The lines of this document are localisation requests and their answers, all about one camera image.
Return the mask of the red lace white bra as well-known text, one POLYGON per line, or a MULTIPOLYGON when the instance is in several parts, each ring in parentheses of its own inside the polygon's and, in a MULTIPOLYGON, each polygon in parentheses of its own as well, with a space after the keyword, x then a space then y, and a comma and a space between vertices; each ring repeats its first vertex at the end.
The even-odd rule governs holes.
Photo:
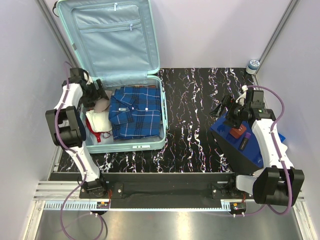
POLYGON ((93 129, 91 127, 91 124, 90 124, 90 122, 89 122, 87 117, 85 118, 85 123, 86 123, 86 127, 88 128, 89 132, 95 136, 96 141, 98 143, 102 142, 102 138, 108 139, 109 137, 112 136, 112 133, 110 131, 106 131, 106 132, 95 132, 95 131, 93 131, 93 129))

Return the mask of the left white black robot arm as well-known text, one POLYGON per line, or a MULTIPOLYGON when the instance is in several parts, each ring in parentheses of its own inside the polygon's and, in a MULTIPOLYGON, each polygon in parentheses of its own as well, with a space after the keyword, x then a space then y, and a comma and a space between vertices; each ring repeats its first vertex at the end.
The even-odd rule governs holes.
POLYGON ((93 107, 98 100, 109 97, 101 80, 94 83, 88 71, 76 67, 69 70, 58 104, 45 112, 45 118, 53 143, 71 156, 80 171, 81 191, 92 198, 103 198, 108 194, 107 181, 87 149, 85 125, 77 107, 80 102, 84 107, 93 107))

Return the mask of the mint green suitcase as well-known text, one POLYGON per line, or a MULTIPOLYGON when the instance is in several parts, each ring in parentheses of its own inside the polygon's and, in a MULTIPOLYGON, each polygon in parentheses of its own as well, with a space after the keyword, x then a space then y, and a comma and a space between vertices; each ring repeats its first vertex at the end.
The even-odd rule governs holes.
POLYGON ((60 0, 56 10, 80 67, 105 90, 162 87, 149 1, 60 0))

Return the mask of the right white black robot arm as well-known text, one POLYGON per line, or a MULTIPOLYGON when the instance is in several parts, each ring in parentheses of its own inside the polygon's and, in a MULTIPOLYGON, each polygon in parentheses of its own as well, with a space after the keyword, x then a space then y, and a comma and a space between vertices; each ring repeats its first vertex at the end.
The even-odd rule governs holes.
POLYGON ((277 131, 276 117, 264 103, 264 92, 244 93, 244 102, 224 95, 210 113, 217 120, 210 127, 218 147, 235 176, 228 195, 251 195, 257 204, 292 207, 305 180, 286 154, 277 131))

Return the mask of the grey beige garment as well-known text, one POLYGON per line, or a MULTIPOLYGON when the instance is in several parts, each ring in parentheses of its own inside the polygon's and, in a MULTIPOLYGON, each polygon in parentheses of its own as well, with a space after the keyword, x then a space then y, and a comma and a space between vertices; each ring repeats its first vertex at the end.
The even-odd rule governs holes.
POLYGON ((108 107, 110 106, 110 98, 112 96, 112 91, 106 90, 106 97, 102 97, 99 100, 96 101, 95 106, 93 108, 93 111, 95 113, 101 113, 105 110, 108 109, 108 107))

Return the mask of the blue plaid shirt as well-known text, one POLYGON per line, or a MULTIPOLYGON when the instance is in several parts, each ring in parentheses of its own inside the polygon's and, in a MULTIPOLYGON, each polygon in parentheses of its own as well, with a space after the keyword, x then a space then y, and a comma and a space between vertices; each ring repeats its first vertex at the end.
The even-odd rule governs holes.
POLYGON ((108 119, 114 140, 158 137, 162 122, 161 90, 122 86, 110 98, 108 119))

